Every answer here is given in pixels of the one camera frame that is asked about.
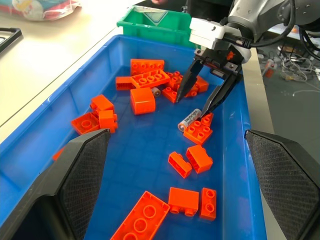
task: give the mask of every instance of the plastic bag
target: plastic bag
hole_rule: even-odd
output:
[[[57,20],[80,6],[80,0],[0,0],[0,12],[19,15],[31,21]]]

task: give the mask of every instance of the blue plastic bin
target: blue plastic bin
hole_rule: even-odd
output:
[[[116,91],[115,77],[130,74],[130,59],[164,59],[165,70],[184,73],[194,50],[129,36],[115,36],[59,87],[0,145],[0,225],[36,177],[53,163],[52,156],[77,136],[70,121],[89,110],[91,98],[104,94],[114,103],[118,130],[111,136],[100,194],[86,240],[110,239],[144,191],[168,201],[170,187],[217,191],[213,222],[169,213],[156,240],[264,240],[260,189],[249,148],[250,128],[244,83],[214,111],[213,134],[204,144],[214,160],[210,171],[194,171],[183,179],[169,164],[176,151],[185,155],[194,144],[178,130],[178,123],[202,108],[214,85],[221,84],[205,67],[200,75],[209,91],[172,104],[156,99],[156,112],[135,116],[130,92]]]

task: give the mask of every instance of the white table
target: white table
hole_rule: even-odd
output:
[[[121,33],[116,22],[126,7],[139,1],[117,2],[122,6],[111,8],[108,0],[84,1],[83,9],[54,22],[0,15],[2,27],[20,28],[24,36],[0,56],[0,143],[104,43]],[[273,133],[255,49],[243,74],[252,128]],[[264,198],[262,202],[268,239],[285,239]]]

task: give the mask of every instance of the green plastic bin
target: green plastic bin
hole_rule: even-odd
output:
[[[190,22],[187,13],[133,6],[117,26],[123,27],[124,35],[196,48],[189,41]]]

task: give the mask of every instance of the black mesh pad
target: black mesh pad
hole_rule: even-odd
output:
[[[85,237],[104,172],[107,140],[100,135],[85,145],[65,180],[60,199],[77,240]]]
[[[319,208],[319,189],[277,142],[247,134],[261,191],[288,240],[301,237]]]

